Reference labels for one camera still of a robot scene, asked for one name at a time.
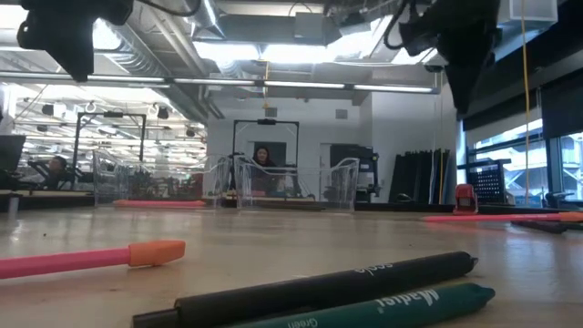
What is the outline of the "long ceiling light strip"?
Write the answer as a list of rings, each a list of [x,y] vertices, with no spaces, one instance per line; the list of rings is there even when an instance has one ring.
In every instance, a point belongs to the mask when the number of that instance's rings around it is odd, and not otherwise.
[[[30,80],[37,83],[73,83],[77,82],[67,74],[58,73],[37,73],[19,71],[0,71],[0,80],[12,81]],[[202,77],[134,77],[134,76],[110,76],[93,75],[88,76],[87,81],[81,84],[129,84],[132,86],[169,86],[169,85],[197,85],[197,86],[218,86],[218,87],[287,87],[287,88],[308,88],[327,89],[341,91],[366,91],[385,93],[406,93],[406,94],[438,94],[437,87],[412,87],[400,85],[371,85],[371,84],[346,84],[327,82],[297,82],[278,80],[257,80],[257,79],[219,79]]]

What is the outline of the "black cabinet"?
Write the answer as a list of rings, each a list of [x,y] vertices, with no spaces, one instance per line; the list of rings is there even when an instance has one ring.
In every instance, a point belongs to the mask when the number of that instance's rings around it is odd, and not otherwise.
[[[372,147],[354,144],[332,144],[330,146],[330,166],[336,166],[343,159],[360,160],[357,180],[356,201],[371,203],[373,197],[380,195],[378,184],[379,155]]]

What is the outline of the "black aluminium table frame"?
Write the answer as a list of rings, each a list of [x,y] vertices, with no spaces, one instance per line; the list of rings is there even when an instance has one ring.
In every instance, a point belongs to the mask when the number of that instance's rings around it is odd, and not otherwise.
[[[73,191],[51,193],[44,192],[20,194],[20,210],[48,210],[77,207],[93,207],[95,199],[87,193],[75,193]],[[261,200],[260,209],[270,210],[324,210],[328,206],[326,202],[314,201],[284,201]],[[356,211],[403,211],[403,212],[436,212],[452,213],[454,205],[418,204],[418,203],[360,203],[354,205]],[[497,205],[479,205],[479,214],[542,214],[552,212],[567,212],[567,210],[552,208],[523,208]]]

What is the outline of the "dark pen on table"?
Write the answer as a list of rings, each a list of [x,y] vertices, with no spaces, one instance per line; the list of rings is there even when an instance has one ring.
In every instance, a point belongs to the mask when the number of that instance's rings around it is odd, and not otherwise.
[[[467,282],[230,328],[421,328],[475,313],[495,296]]]

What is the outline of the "pink pencil with orange eraser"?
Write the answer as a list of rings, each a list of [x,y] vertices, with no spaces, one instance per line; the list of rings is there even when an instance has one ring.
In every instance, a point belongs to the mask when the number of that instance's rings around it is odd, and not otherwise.
[[[422,218],[427,222],[456,222],[456,221],[561,221],[583,222],[583,212],[558,212],[558,213],[528,213],[528,214],[498,214],[498,215],[451,215],[451,216],[426,216]]]
[[[156,209],[202,209],[207,206],[203,200],[115,200],[113,205],[120,208]]]
[[[0,259],[0,279],[21,278],[108,266],[160,266],[185,255],[185,241],[148,241],[125,248]]]

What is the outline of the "computer monitor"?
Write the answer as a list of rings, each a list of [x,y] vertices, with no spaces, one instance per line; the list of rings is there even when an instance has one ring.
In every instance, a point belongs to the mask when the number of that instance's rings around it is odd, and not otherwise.
[[[0,135],[0,169],[17,169],[25,142],[24,135]]]

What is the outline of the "person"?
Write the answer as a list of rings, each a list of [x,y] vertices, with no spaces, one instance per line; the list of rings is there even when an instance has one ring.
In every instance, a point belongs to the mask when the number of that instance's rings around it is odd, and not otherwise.
[[[61,190],[71,186],[72,177],[66,169],[67,162],[60,156],[48,161],[46,176],[36,174],[23,178],[23,181],[34,182],[41,190]]]
[[[266,147],[258,147],[252,160],[256,163],[251,168],[253,189],[264,191],[266,194],[276,192],[280,177],[276,164],[271,160],[270,152]]]

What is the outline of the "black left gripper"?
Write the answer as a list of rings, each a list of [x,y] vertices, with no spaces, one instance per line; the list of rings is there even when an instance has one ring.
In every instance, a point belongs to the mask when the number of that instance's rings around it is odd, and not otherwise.
[[[17,42],[25,49],[58,50],[59,63],[76,81],[87,82],[93,25],[104,19],[124,25],[134,0],[19,0],[27,11],[17,31]]]

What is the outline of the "black pegboard cart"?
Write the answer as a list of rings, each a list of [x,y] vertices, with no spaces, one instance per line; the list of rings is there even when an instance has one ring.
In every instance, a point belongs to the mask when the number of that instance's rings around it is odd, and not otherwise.
[[[458,165],[465,172],[466,182],[473,186],[478,204],[506,204],[504,165],[510,159],[483,159]]]

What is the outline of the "stack of black panels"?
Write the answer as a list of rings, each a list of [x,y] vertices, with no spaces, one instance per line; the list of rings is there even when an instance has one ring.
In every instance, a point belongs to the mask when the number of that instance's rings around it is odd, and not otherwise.
[[[397,154],[389,202],[444,204],[447,200],[449,149]]]

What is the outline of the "black rig frame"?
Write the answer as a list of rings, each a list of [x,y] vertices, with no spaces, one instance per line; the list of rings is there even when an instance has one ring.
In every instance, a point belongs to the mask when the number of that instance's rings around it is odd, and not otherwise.
[[[298,121],[276,120],[273,118],[236,119],[233,121],[232,152],[230,157],[252,157],[255,150],[265,147],[270,152],[271,161],[280,168],[292,168],[297,172],[299,158]]]
[[[105,149],[97,149],[97,154],[93,156],[93,172],[96,173],[97,170],[100,168],[100,161],[102,159],[106,159],[110,164],[115,165],[137,165],[142,166],[144,164],[144,146],[145,146],[145,137],[146,137],[146,123],[147,123],[147,116],[145,114],[124,114],[122,112],[116,111],[106,111],[102,113],[88,113],[88,112],[80,112],[77,114],[77,125],[76,125],[76,135],[74,138],[74,151],[73,151],[73,158],[71,167],[68,169],[68,172],[71,175],[71,183],[75,184],[78,178],[83,178],[80,170],[77,168],[77,157],[78,157],[78,148],[79,143],[81,140],[80,132],[83,128],[92,126],[92,121],[96,117],[104,117],[104,118],[141,118],[141,124],[137,124],[136,128],[141,132],[140,139],[139,139],[139,153],[138,153],[138,160],[129,160],[129,159],[120,159],[115,158],[110,152],[107,152]]]

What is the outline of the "black pen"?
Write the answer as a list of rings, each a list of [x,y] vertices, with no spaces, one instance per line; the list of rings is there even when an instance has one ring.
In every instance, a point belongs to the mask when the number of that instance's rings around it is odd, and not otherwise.
[[[512,221],[511,224],[522,228],[528,228],[552,234],[562,234],[563,232],[568,230],[568,228],[565,227],[563,224],[554,222],[529,220],[529,221]]]
[[[136,314],[131,328],[226,328],[307,313],[460,278],[477,258],[455,251],[408,261],[178,298],[172,308]]]

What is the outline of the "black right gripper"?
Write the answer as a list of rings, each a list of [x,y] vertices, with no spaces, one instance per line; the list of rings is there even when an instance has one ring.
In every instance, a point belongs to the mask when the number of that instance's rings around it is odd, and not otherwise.
[[[440,53],[451,52],[458,43],[478,38],[495,30],[500,0],[436,0],[417,18],[424,20],[436,32],[435,46]],[[465,115],[472,102],[476,86],[485,70],[496,62],[491,51],[455,53],[445,66],[453,102],[458,115]]]

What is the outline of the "clear plastic bin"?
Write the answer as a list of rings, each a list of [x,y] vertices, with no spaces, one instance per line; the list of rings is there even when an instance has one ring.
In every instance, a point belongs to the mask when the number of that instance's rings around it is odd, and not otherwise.
[[[210,155],[193,163],[158,161],[137,165],[115,165],[106,159],[94,178],[94,199],[98,207],[115,207],[115,200],[203,200],[202,209],[224,205],[230,184],[231,160]]]
[[[352,212],[359,164],[347,158],[331,168],[264,167],[237,156],[232,164],[237,207]]]

